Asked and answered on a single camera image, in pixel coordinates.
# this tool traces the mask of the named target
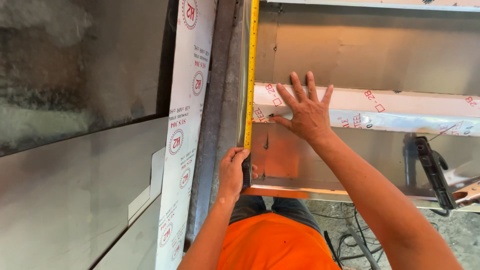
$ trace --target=orange shirt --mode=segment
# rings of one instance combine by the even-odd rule
[[[340,269],[313,228],[267,213],[228,226],[217,269]]]

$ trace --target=yellow measuring tape blade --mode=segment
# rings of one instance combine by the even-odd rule
[[[250,49],[248,53],[247,118],[245,123],[245,138],[243,140],[243,147],[248,149],[250,149],[252,143],[253,87],[255,83],[255,58],[257,53],[258,8],[259,0],[252,0]]]

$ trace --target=person's left hand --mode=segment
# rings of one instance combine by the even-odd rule
[[[240,197],[240,191],[243,183],[243,172],[241,163],[248,157],[248,149],[241,147],[232,147],[220,161],[218,169],[218,193],[217,198],[220,200],[232,199],[235,203]],[[258,174],[253,172],[253,178],[257,178]]]

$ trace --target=red square symbol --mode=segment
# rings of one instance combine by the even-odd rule
[[[375,109],[377,109],[378,112],[382,112],[385,110],[385,108],[381,104],[378,104],[377,106],[375,106]]]
[[[275,105],[275,107],[282,105],[282,101],[279,98],[276,98],[272,101],[273,101],[273,104]]]

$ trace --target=red logo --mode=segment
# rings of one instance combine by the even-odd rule
[[[170,235],[173,233],[173,223],[170,222],[170,224],[165,227],[161,232],[160,235],[160,247],[165,246],[167,243],[168,239],[170,238]]]
[[[203,86],[204,86],[204,75],[201,71],[197,71],[197,73],[195,73],[195,76],[193,76],[193,83],[192,83],[192,91],[196,97],[202,92]]]
[[[188,29],[192,30],[197,24],[197,1],[196,0],[183,0],[183,22]]]
[[[189,178],[190,178],[190,168],[186,168],[181,174],[181,178],[180,178],[181,189],[183,189],[187,185]]]
[[[177,129],[170,139],[170,143],[168,144],[168,151],[171,155],[175,155],[183,143],[183,131],[181,129]]]
[[[180,253],[180,246],[181,246],[181,241],[177,241],[176,243],[173,244],[172,261],[174,261],[177,255]]]

